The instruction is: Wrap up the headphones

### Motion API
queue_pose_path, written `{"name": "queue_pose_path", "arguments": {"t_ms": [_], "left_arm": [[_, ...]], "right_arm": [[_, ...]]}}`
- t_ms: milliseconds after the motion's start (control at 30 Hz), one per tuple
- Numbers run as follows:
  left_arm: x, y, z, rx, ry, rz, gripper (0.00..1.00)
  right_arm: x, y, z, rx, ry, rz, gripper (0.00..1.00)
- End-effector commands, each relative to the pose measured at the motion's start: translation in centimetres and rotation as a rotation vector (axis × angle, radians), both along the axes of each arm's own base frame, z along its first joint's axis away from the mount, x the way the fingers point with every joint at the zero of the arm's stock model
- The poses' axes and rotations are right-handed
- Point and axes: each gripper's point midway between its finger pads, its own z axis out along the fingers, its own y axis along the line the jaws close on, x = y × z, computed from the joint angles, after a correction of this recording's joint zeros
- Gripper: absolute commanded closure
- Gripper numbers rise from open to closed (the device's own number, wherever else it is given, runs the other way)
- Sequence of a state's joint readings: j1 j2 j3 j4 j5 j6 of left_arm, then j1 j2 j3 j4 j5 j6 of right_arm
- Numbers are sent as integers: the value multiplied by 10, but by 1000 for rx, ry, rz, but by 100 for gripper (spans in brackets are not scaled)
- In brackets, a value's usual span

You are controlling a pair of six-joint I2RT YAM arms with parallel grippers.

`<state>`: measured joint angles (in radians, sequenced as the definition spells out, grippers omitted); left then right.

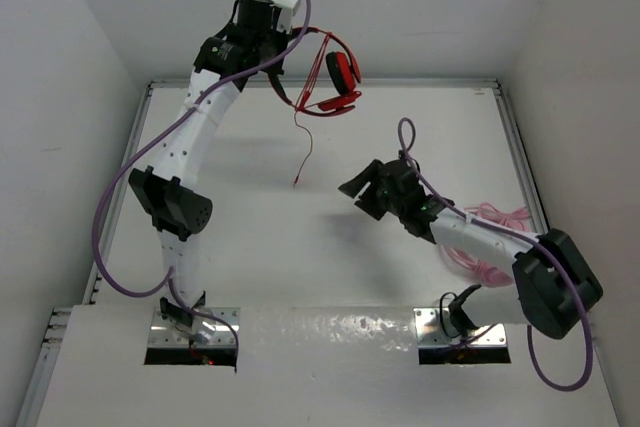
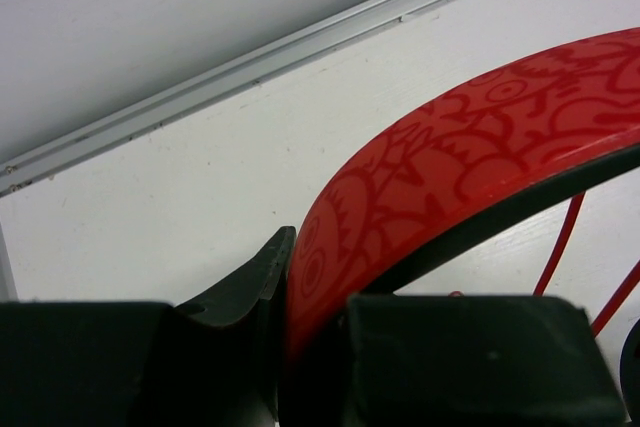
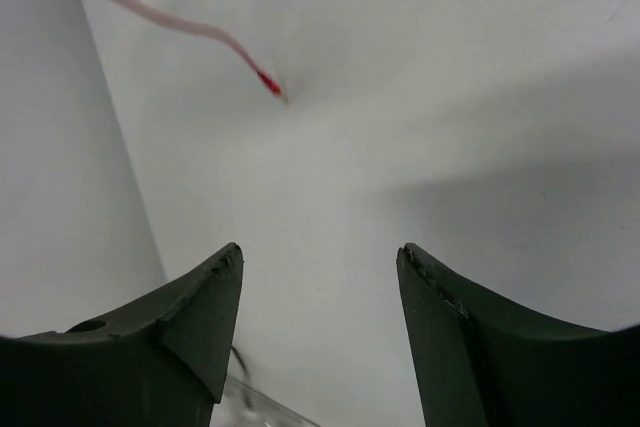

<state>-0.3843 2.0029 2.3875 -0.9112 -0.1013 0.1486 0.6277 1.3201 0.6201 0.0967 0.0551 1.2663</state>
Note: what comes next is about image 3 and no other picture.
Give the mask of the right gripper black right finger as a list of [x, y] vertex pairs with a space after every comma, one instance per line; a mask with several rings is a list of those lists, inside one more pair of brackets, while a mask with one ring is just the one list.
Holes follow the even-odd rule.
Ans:
[[415, 244], [396, 265], [426, 425], [638, 425], [637, 326], [609, 332], [550, 317]]

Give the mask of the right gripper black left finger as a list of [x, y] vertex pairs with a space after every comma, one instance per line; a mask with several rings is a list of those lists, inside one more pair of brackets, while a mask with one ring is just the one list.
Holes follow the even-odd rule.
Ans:
[[2, 425], [209, 425], [226, 380], [243, 265], [230, 243], [66, 332], [2, 338]]

